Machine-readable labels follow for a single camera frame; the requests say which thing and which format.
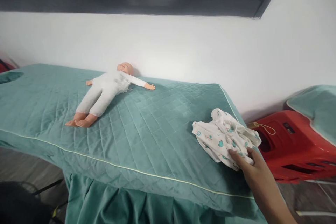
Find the white onesie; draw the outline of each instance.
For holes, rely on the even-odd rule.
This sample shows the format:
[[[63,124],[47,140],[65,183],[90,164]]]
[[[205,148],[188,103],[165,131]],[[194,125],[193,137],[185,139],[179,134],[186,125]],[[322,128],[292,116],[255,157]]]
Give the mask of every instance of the white onesie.
[[[76,113],[100,117],[113,98],[127,91],[130,84],[144,87],[146,82],[122,71],[103,73],[92,80],[92,87],[76,109]]]
[[[246,148],[256,148],[261,144],[258,132],[245,128],[233,116],[219,108],[211,112],[211,117],[212,121],[209,123],[192,124],[192,133],[196,135],[202,148],[215,162],[223,162],[234,170],[239,170],[239,166],[228,153],[229,149],[238,151],[247,163],[253,165]]]

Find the black cable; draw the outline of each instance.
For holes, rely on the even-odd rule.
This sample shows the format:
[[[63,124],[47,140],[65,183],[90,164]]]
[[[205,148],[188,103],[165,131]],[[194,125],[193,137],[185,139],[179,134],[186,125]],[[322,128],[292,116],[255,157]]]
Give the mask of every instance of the black cable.
[[[10,71],[11,69],[9,68],[9,66],[7,66],[7,64],[5,62],[3,62],[1,59],[0,59],[0,64],[3,65],[8,71]]]

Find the doll hand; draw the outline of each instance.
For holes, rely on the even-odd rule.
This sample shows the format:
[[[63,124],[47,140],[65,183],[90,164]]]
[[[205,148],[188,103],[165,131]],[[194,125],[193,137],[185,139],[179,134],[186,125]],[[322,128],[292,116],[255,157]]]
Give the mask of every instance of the doll hand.
[[[154,90],[154,89],[155,89],[155,86],[154,86],[154,84],[149,85],[148,83],[146,83],[146,84],[145,84],[145,88],[146,88],[146,89],[149,89],[149,90]]]

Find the quilted cover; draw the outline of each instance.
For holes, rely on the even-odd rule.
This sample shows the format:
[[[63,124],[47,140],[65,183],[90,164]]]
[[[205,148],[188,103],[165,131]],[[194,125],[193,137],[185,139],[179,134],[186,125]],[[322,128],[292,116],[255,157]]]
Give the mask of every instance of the quilted cover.
[[[131,86],[90,128],[65,127],[89,89],[85,82],[100,74],[42,64],[0,74],[9,79],[0,84],[0,145],[116,188],[256,218],[242,173],[215,163],[191,133],[193,121],[210,121],[216,107],[244,124],[218,84],[142,78],[156,90]]]

